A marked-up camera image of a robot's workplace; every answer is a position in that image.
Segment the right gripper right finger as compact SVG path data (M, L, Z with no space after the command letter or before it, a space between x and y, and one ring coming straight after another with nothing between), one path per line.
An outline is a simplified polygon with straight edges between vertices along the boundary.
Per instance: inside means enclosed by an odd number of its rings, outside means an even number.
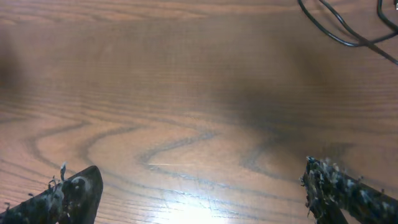
M359 223L397 224L397 200L341 172L336 165L307 157L300 178L305 206L316 223L346 223L347 211Z

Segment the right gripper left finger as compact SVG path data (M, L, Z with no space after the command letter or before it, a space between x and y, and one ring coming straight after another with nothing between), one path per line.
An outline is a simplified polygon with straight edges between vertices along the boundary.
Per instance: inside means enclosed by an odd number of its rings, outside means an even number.
M1 214L1 224L94 224L103 193L103 179L97 166L60 180L52 179L47 190Z

